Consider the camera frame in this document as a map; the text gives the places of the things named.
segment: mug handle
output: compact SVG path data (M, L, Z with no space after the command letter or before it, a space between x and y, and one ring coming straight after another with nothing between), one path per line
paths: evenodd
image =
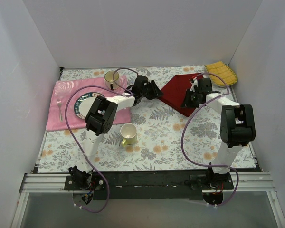
M126 139L123 139L123 141L122 141L122 146L125 147L126 145L128 145L127 140L126 140Z

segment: white mug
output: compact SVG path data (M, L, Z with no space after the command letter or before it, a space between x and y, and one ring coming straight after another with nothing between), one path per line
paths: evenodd
M122 146L132 145L137 140L137 129L132 123L124 124L120 129L120 134L123 137Z
M119 88L119 86L115 83L115 81L119 84L119 73L116 72L114 74L114 79L115 81L113 80L113 73L115 71L111 70L111 71L108 71L105 75L104 75L104 81L105 81L105 84L106 86L111 89L111 90L116 90Z

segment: pink cloth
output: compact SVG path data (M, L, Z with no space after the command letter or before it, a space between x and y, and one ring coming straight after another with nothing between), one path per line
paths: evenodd
M122 87L127 87L127 77L125 75L120 76L119 84ZM95 85L107 88L104 82L104 77L99 78L90 78L90 79L81 79L81 80L72 80L72 81L57 81L54 87L54 91L52 94L51 105L49 108L48 119L47 119L47 131L58 131L67 129L66 120L65 120L65 109L67 101L70 96L79 88L88 85ZM105 97L116 96L116 94L110 93L106 90L99 88L86 88L79 91L71 100L68 110L67 110L67 120L70 124L71 129L75 128L85 128L86 123L85 120L80 119L76 116L74 112L74 105L76 100L82 96L83 94L89 92L98 92L104 95ZM118 88L116 90L118 93L122 93L123 89ZM61 122L59 119L59 108L57 106L57 99L61 100L61 113L63 117L63 121ZM131 122L131 113L130 109L123 109L116 113L113 124L126 124Z

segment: white wall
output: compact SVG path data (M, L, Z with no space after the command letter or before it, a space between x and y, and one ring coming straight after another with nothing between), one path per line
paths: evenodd
M262 0L23 0L61 67L230 62Z
M263 0L230 63L240 102L254 107L253 146L285 216L285 0Z
M0 228L34 167L59 68L22 0L0 0Z

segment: dark red cloth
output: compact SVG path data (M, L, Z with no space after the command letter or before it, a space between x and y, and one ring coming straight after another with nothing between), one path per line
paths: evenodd
M190 116L195 108L181 108L181 104L185 99L187 89L191 88L190 79L198 75L197 74L189 74L189 75L176 75L174 76L162 89L163 96L159 99L183 114L184 116Z

